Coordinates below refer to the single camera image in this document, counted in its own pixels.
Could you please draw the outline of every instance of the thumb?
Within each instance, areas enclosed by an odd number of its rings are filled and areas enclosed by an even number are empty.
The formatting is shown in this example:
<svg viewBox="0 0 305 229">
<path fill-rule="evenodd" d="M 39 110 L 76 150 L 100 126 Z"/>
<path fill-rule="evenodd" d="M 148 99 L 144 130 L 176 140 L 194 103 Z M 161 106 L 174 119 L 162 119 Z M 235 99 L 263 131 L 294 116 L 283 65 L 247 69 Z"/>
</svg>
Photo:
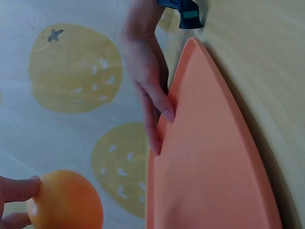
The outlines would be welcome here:
<svg viewBox="0 0 305 229">
<path fill-rule="evenodd" d="M 2 219 L 4 228 L 21 229 L 31 225 L 31 221 L 27 213 L 12 213 Z"/>
<path fill-rule="evenodd" d="M 162 90 L 161 86 L 155 82 L 143 85 L 143 88 L 151 98 L 154 106 L 161 112 L 161 114 L 165 116 L 169 122 L 173 123 L 175 120 L 173 106 L 167 95 Z"/>
</svg>

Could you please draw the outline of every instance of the wooden surface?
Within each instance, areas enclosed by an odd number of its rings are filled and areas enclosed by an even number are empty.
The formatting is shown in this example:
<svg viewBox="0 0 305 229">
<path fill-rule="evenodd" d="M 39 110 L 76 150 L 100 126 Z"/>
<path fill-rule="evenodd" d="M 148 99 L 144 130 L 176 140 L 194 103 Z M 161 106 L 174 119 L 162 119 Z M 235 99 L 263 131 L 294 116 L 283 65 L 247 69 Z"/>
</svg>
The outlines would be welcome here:
<svg viewBox="0 0 305 229">
<path fill-rule="evenodd" d="M 284 228 L 305 228 L 305 1 L 211 0 L 210 6 L 203 32 L 171 30 L 170 73 L 185 40 L 198 37 L 252 131 Z M 174 16 L 171 26 L 178 24 Z"/>
</svg>

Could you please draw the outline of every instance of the orange fruit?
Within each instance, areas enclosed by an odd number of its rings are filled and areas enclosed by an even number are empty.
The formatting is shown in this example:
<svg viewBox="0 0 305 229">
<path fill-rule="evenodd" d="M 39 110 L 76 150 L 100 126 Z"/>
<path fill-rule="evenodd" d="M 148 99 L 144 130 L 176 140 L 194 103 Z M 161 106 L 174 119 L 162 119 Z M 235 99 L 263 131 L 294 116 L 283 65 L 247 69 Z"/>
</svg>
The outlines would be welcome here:
<svg viewBox="0 0 305 229">
<path fill-rule="evenodd" d="M 145 215 L 145 159 L 148 153 L 144 123 L 125 123 L 104 136 L 91 155 L 93 173 L 103 190 L 126 211 Z"/>
<path fill-rule="evenodd" d="M 82 175 L 57 170 L 41 178 L 38 194 L 27 201 L 35 229 L 101 229 L 99 194 Z"/>
<path fill-rule="evenodd" d="M 74 24 L 37 37 L 29 65 L 34 98 L 48 110 L 80 114 L 110 103 L 122 81 L 122 58 L 109 38 Z"/>
</svg>

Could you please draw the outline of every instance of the orange plastic board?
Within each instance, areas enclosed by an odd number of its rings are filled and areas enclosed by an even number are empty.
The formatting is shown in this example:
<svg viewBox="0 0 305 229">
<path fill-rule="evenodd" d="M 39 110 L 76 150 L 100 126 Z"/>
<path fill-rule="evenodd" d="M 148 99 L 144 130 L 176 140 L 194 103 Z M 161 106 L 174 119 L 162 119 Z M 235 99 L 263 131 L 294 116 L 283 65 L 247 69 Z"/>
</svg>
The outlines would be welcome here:
<svg viewBox="0 0 305 229">
<path fill-rule="evenodd" d="M 210 54 L 191 38 L 150 153 L 147 229 L 280 229 L 275 198 L 244 118 Z"/>
</svg>

